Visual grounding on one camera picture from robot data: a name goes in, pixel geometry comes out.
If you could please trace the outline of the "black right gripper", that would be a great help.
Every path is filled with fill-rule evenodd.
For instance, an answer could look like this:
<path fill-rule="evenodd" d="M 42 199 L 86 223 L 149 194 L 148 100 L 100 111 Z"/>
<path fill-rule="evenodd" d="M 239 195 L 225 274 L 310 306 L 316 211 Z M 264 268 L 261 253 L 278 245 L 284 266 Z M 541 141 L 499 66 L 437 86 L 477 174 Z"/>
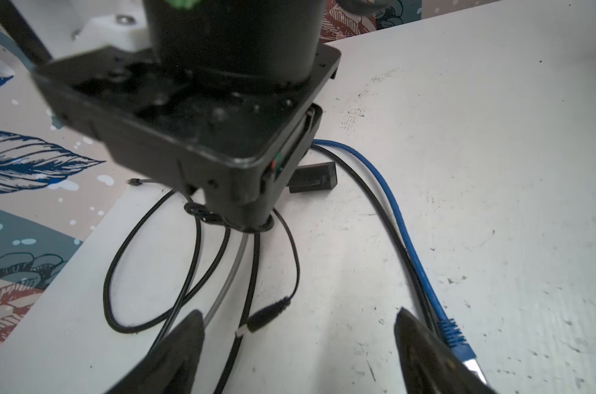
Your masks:
<path fill-rule="evenodd" d="M 317 49 L 309 80 L 282 93 L 214 92 L 177 77 L 150 50 L 105 47 L 43 64 L 32 77 L 65 126 L 101 141 L 120 165 L 202 190 L 208 220 L 267 231 L 272 211 L 323 115 L 315 98 L 340 52 Z"/>

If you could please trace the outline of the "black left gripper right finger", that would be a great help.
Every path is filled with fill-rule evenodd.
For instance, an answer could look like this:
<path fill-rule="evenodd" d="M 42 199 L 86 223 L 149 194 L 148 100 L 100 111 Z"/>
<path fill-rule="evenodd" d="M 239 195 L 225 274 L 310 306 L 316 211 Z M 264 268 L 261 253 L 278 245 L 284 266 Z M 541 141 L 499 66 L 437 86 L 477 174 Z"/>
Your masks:
<path fill-rule="evenodd" d="M 404 308 L 398 311 L 394 336 L 407 393 L 493 392 Z"/>

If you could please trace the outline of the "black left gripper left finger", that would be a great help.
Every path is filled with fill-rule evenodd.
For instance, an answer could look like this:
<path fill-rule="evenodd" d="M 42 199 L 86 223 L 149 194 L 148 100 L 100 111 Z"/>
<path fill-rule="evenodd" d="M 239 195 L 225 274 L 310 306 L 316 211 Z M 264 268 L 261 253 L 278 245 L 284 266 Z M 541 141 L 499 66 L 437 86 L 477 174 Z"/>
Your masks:
<path fill-rule="evenodd" d="M 191 393 L 204 337 L 204 317 L 194 310 L 109 392 Z"/>

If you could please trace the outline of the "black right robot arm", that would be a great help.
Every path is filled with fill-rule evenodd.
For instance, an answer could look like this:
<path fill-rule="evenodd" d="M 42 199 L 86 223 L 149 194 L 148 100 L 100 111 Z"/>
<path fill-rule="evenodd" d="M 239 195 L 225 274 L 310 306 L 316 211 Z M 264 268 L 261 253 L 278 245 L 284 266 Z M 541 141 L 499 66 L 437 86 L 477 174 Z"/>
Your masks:
<path fill-rule="evenodd" d="M 123 167 L 201 190 L 198 214 L 242 232 L 272 211 L 308 151 L 315 98 L 341 59 L 319 33 L 323 1 L 147 1 L 150 47 L 108 46 L 37 67 L 62 123 Z"/>

